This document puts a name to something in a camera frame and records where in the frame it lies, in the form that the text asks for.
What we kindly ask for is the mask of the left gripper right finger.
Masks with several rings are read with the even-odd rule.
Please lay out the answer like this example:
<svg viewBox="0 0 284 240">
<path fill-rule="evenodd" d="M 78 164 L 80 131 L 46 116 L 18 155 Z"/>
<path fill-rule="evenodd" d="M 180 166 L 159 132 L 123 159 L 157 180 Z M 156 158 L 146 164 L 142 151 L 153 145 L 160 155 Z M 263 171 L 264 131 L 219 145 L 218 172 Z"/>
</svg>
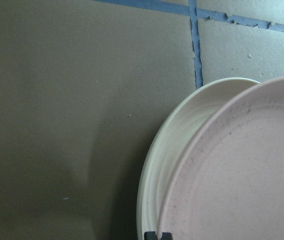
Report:
<svg viewBox="0 0 284 240">
<path fill-rule="evenodd" d="M 170 232 L 163 232 L 161 240 L 173 240 L 173 236 Z"/>
</svg>

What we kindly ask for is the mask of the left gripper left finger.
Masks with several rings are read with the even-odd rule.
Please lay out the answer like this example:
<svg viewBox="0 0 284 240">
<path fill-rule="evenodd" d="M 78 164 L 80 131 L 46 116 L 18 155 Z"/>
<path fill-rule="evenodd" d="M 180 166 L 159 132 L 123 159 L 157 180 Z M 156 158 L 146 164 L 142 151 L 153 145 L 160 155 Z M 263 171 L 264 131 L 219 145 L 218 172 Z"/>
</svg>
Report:
<svg viewBox="0 0 284 240">
<path fill-rule="evenodd" d="M 155 231 L 146 231 L 144 233 L 144 240 L 156 240 L 156 232 Z"/>
</svg>

